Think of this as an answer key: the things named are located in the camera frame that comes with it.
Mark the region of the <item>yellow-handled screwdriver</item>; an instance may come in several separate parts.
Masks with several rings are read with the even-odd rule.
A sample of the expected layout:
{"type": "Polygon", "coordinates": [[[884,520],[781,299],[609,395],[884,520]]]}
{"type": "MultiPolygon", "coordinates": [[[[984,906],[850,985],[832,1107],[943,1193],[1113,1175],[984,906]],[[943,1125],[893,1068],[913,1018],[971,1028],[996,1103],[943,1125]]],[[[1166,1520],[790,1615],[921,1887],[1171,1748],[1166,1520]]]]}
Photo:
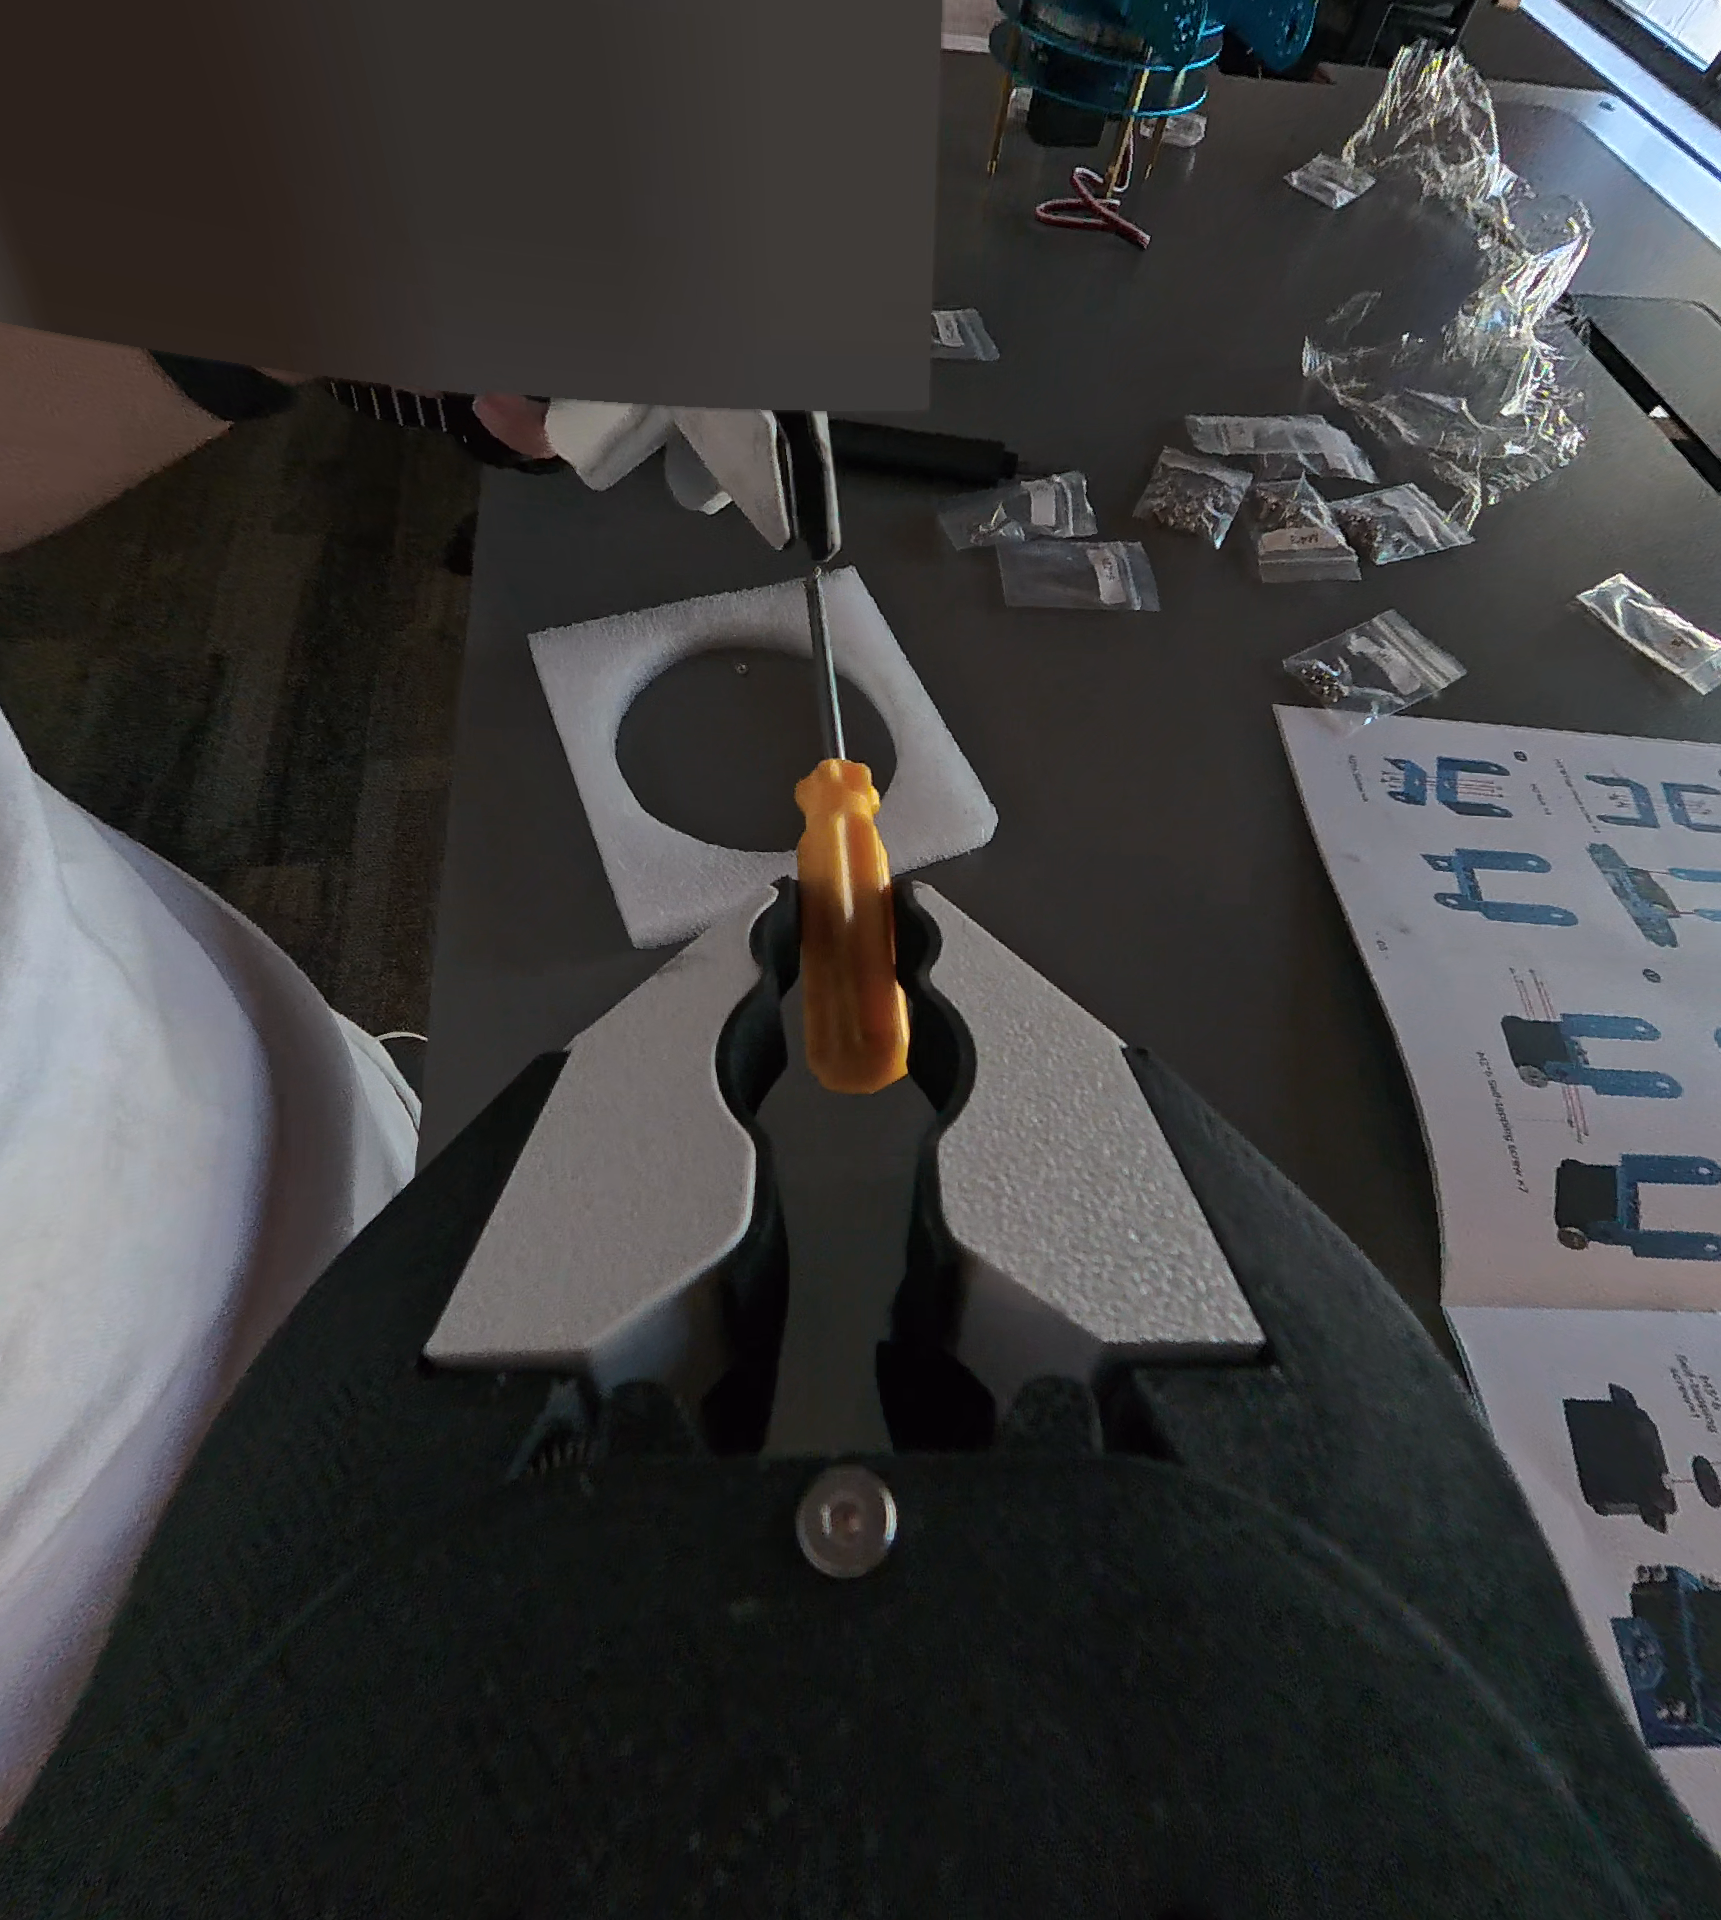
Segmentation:
{"type": "Polygon", "coordinates": [[[807,611],[824,753],[794,790],[802,1036],[807,1066],[826,1092],[867,1097],[907,1077],[911,1014],[878,792],[873,772],[847,755],[822,564],[807,577],[807,611]]]}

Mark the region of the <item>person's white shirt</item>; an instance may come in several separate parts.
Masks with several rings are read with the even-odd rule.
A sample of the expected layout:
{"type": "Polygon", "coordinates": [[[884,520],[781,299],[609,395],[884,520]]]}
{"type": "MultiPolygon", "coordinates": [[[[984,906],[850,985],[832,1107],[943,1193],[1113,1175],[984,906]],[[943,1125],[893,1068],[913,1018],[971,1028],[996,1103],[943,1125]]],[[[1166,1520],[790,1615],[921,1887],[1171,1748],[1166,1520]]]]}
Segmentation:
{"type": "Polygon", "coordinates": [[[410,1180],[416,1094],[0,711],[0,1835],[191,1453],[410,1180]]]}

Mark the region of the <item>dark grey desk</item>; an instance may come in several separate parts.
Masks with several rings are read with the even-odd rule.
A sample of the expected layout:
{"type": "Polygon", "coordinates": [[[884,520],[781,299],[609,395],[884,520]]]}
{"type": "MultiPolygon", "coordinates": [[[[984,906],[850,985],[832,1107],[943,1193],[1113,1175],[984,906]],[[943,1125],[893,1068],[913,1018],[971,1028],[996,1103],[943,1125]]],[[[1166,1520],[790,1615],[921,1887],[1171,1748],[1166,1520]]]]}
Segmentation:
{"type": "MultiPolygon", "coordinates": [[[[998,79],[945,53],[936,300],[984,311],[989,366],[932,373],[923,427],[1085,469],[1107,527],[1189,412],[1306,404],[1306,327],[1358,290],[1454,300],[1454,234],[1400,207],[1347,239],[1281,174],[1377,85],[1232,80],[1196,156],[1163,158],[1155,244],[1049,232],[1042,154],[984,154],[998,79]]],[[[932,883],[1130,1044],[1146,1047],[1325,1211],[1441,1328],[1431,1183],[1402,1063],[1321,868],[1273,707],[1280,663],[1400,609],[1469,666],[1455,718],[1721,744],[1721,503],[1614,378],[1580,459],[1386,590],[1291,596],[1226,555],[1149,540],[1163,611],[1002,607],[952,557],[932,488],[842,478],[847,557],[998,812],[932,883]]],[[[660,963],[610,899],[529,636],[765,586],[796,564],[654,476],[482,486],[458,695],[423,1160],[541,1053],[660,963]]]]}

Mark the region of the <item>scattered small clear hardware bags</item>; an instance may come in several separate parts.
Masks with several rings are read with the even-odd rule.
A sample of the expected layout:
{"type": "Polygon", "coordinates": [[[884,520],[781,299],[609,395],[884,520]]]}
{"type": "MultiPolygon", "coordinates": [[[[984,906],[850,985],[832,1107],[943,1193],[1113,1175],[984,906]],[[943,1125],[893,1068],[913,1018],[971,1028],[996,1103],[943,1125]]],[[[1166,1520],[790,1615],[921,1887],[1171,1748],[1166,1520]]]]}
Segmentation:
{"type": "MultiPolygon", "coordinates": [[[[1333,407],[1324,389],[1306,378],[1333,407]]],[[[1447,496],[1408,457],[1396,466],[1421,472],[1425,484],[1381,484],[1358,436],[1327,412],[1189,412],[1187,445],[1165,446],[1135,506],[1138,523],[1203,540],[1219,551],[1237,516],[1249,516],[1256,568],[1275,583],[1307,584],[1360,578],[1361,567],[1394,567],[1472,546],[1473,530],[1449,518],[1447,496]]],[[[954,539],[998,558],[1010,609],[1094,609],[1155,613],[1157,589],[1143,548],[1100,540],[1091,528],[1081,474],[1028,478],[976,508],[954,539]]],[[[1636,654],[1694,692],[1721,689],[1721,636],[1689,623],[1625,575],[1585,589],[1578,607],[1636,654]]],[[[1333,708],[1381,716],[1411,708],[1462,673],[1419,636],[1388,617],[1375,635],[1336,643],[1346,656],[1373,665],[1291,665],[1290,673],[1333,708]]]]}

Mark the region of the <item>black pen-shaped screwdriver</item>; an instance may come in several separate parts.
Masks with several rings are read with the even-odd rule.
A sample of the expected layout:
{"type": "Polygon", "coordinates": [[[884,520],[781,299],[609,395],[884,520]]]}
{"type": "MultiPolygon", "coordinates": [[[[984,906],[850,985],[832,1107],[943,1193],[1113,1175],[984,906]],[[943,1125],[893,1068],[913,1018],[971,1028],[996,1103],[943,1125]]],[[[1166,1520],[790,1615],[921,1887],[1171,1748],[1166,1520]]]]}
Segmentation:
{"type": "Polygon", "coordinates": [[[842,472],[984,490],[1016,478],[1021,469],[1019,455],[998,440],[844,419],[831,419],[826,427],[842,472]]]}

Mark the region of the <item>person's left forearm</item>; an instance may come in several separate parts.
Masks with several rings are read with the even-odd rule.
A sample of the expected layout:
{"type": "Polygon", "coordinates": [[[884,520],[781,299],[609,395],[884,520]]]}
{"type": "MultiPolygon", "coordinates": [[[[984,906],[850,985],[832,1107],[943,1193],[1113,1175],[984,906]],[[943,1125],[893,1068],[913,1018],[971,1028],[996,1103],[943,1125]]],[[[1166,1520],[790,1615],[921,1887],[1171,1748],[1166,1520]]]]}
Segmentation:
{"type": "Polygon", "coordinates": [[[143,348],[0,322],[0,557],[225,434],[143,348]]]}

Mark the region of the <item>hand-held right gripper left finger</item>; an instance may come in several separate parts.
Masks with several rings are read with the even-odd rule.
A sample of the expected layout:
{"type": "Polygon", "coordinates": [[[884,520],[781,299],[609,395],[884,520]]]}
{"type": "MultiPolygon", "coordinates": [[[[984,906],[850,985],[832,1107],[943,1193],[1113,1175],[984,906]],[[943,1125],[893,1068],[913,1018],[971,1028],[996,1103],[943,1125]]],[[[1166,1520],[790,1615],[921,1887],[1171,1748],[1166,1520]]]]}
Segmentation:
{"type": "Polygon", "coordinates": [[[790,895],[757,888],[577,1035],[423,1351],[599,1388],[768,1388],[784,1246],[757,1107],[790,895]]]}

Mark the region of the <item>open instruction booklet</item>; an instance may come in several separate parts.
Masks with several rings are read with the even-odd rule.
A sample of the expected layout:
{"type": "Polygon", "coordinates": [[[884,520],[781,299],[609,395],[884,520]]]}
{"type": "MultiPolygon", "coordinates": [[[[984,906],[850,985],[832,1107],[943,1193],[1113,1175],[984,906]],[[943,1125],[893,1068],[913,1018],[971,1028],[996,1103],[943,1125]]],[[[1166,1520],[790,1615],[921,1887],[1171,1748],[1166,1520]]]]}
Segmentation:
{"type": "Polygon", "coordinates": [[[1721,747],[1278,718],[1419,1108],[1455,1344],[1721,1852],[1721,747]]]}

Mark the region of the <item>crumpled clear plastic wrap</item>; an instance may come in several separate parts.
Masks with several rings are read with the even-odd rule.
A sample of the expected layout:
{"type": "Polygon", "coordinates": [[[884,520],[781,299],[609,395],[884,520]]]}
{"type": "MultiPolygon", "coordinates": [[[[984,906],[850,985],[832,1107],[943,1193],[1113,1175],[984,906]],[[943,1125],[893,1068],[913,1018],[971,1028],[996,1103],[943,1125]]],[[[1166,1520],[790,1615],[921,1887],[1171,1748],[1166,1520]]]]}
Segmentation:
{"type": "Polygon", "coordinates": [[[1414,460],[1462,530],[1573,462],[1590,404],[1570,294],[1594,218],[1506,160],[1494,89],[1472,61],[1403,48],[1343,149],[1286,185],[1336,217],[1377,196],[1409,237],[1447,244],[1440,319],[1402,321],[1394,290],[1358,293],[1307,332],[1303,373],[1414,460]]]}

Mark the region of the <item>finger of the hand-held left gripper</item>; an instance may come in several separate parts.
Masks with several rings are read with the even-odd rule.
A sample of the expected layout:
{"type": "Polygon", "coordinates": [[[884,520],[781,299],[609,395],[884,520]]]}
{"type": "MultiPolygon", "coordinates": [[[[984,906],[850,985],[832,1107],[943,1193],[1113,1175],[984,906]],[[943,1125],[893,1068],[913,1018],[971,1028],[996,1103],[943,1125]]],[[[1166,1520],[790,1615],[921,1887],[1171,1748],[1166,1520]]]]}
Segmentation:
{"type": "Polygon", "coordinates": [[[841,555],[839,476],[822,410],[718,410],[718,480],[772,551],[799,548],[814,567],[841,555]]]}

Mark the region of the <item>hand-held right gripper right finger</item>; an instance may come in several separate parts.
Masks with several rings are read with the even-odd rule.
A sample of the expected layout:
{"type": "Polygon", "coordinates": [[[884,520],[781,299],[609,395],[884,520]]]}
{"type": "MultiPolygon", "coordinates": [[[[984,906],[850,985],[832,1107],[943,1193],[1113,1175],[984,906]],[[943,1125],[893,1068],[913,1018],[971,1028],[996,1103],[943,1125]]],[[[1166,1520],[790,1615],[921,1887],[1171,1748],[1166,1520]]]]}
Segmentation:
{"type": "Polygon", "coordinates": [[[932,884],[907,903],[963,1063],[936,1139],[954,1358],[987,1388],[1256,1358],[1262,1328],[1121,1036],[932,884]]]}

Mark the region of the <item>blue toy robot base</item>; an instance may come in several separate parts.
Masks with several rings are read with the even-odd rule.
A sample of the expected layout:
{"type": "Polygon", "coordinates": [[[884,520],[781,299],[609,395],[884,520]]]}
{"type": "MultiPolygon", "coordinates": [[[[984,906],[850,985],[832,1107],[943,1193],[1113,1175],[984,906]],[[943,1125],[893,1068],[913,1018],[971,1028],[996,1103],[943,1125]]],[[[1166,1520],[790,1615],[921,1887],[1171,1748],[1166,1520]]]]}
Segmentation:
{"type": "Polygon", "coordinates": [[[1028,94],[1042,149],[1110,147],[1104,181],[1130,181],[1143,135],[1207,105],[1209,73],[1232,35],[1269,73],[1306,56],[1315,2],[1001,2],[987,50],[1006,94],[1028,94]]]}

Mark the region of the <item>black wristband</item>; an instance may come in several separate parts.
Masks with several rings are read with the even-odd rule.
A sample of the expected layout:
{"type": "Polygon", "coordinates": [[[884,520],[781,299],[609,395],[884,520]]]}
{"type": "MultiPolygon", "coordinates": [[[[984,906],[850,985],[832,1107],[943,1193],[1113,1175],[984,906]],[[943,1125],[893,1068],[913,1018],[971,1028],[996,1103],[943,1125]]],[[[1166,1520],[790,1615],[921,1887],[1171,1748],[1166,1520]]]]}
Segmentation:
{"type": "Polygon", "coordinates": [[[149,361],[191,407],[226,427],[280,417],[296,403],[295,383],[260,369],[154,348],[149,361]]]}

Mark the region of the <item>white foam square with hole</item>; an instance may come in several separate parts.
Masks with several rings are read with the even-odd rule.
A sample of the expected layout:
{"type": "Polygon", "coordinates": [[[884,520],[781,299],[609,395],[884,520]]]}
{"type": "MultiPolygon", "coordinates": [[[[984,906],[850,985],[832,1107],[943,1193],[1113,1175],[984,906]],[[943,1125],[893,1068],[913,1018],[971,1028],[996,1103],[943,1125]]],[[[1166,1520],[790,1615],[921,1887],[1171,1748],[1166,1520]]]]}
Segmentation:
{"type": "MultiPolygon", "coordinates": [[[[894,769],[876,779],[878,829],[897,873],[987,846],[998,815],[949,733],[868,586],[852,567],[826,577],[832,659],[883,722],[894,769]]],[[[704,933],[787,873],[792,852],[730,849],[652,812],[623,770],[618,739],[634,703],[684,661],[770,656],[811,663],[807,590],[728,590],[529,636],[537,682],[585,807],[601,866],[638,950],[704,933]]]]}

